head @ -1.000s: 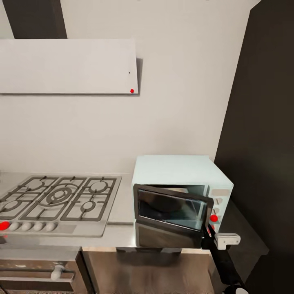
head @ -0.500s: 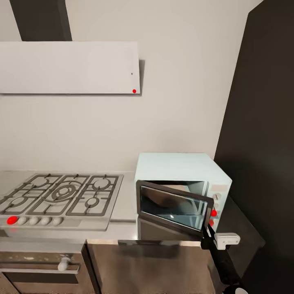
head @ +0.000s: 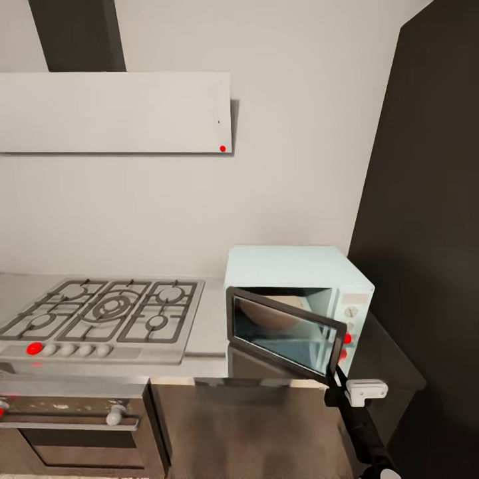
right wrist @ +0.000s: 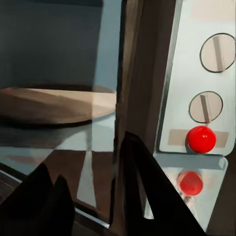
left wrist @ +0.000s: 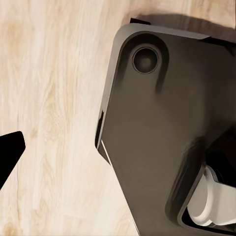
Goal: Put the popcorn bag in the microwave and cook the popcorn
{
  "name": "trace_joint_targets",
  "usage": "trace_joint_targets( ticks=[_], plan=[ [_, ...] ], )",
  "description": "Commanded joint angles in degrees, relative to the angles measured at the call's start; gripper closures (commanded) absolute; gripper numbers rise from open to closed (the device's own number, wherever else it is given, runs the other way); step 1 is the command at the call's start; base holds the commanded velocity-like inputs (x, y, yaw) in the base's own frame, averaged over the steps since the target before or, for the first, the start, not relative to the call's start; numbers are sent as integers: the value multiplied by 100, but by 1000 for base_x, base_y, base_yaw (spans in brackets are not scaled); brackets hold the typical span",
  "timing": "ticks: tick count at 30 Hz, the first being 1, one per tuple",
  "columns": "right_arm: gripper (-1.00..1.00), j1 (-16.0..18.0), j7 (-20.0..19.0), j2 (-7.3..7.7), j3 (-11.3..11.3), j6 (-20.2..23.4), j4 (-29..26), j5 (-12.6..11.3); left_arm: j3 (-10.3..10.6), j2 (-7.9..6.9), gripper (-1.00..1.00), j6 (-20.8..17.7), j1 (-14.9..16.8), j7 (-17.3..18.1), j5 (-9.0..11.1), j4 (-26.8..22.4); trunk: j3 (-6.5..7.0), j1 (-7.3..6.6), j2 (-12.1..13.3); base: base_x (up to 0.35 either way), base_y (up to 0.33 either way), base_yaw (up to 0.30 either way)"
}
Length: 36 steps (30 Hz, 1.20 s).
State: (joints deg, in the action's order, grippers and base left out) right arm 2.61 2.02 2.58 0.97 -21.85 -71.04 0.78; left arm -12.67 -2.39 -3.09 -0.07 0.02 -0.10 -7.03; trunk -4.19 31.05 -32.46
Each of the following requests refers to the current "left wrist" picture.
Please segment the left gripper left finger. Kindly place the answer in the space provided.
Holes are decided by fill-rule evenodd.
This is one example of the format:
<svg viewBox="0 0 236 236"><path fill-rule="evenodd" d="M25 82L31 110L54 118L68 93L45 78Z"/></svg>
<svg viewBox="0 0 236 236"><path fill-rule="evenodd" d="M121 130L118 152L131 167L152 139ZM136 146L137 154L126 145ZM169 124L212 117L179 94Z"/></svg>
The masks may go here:
<svg viewBox="0 0 236 236"><path fill-rule="evenodd" d="M0 190L26 149L22 131L0 136Z"/></svg>

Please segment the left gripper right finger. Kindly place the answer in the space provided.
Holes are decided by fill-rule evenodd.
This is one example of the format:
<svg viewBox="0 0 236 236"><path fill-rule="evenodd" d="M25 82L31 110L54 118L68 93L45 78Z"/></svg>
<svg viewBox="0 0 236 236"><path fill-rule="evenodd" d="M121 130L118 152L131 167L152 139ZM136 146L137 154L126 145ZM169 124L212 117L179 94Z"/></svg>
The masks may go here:
<svg viewBox="0 0 236 236"><path fill-rule="evenodd" d="M236 170L236 133L224 131L220 148Z"/></svg>

